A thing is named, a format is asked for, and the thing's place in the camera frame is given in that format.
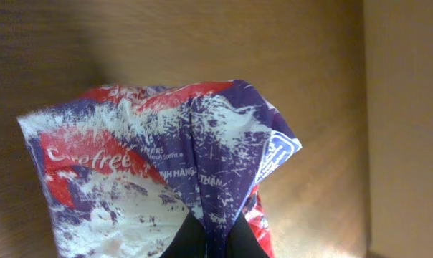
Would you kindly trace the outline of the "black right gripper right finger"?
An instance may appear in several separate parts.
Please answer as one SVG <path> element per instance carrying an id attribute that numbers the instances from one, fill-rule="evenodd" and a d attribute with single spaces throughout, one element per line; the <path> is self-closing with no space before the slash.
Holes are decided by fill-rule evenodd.
<path id="1" fill-rule="evenodd" d="M 227 236 L 226 258 L 268 258 L 258 243 L 243 213 L 237 217 Z"/>

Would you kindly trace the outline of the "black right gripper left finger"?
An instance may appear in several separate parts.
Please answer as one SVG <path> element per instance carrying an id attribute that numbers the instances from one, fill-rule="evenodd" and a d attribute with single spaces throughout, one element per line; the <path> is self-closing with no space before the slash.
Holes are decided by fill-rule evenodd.
<path id="1" fill-rule="evenodd" d="M 180 229 L 161 258 L 205 258 L 206 236 L 204 227 L 188 213 Z"/>

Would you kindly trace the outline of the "purple red Carefree pad pack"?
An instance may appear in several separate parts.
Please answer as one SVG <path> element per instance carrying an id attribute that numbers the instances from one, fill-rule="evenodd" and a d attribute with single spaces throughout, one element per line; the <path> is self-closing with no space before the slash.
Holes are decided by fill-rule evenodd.
<path id="1" fill-rule="evenodd" d="M 188 213 L 206 257 L 240 213 L 273 256 L 258 189 L 301 143 L 250 83 L 106 85 L 18 123 L 59 257 L 161 257 Z"/>

